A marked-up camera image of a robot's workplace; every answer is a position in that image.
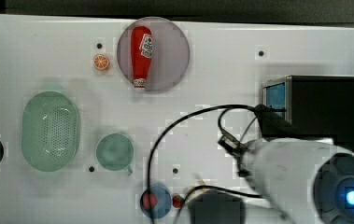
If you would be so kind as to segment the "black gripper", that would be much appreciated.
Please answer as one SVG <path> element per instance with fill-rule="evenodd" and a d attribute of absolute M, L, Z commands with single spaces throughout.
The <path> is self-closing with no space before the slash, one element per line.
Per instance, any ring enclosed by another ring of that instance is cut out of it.
<path fill-rule="evenodd" d="M 259 122 L 263 137 L 288 137 L 300 133 L 280 117 L 273 108 L 266 105 L 256 105 L 253 112 Z"/>

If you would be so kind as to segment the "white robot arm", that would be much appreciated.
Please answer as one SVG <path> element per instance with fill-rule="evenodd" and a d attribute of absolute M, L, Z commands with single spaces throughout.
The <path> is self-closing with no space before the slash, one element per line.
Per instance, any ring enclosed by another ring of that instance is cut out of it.
<path fill-rule="evenodd" d="M 265 105 L 248 110 L 287 136 L 245 143 L 238 175 L 293 224 L 354 224 L 354 152 L 299 135 Z"/>

